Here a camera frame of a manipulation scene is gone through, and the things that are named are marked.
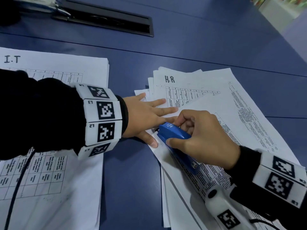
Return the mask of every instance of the white device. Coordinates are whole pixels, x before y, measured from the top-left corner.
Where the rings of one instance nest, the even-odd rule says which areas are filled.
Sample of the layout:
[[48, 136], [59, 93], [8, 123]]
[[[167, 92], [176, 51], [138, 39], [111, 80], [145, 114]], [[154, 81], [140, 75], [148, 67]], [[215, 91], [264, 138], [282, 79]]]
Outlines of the white device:
[[255, 224], [249, 222], [249, 215], [243, 206], [230, 198], [235, 186], [226, 190], [216, 185], [208, 191], [205, 205], [219, 226], [224, 230], [257, 230]]

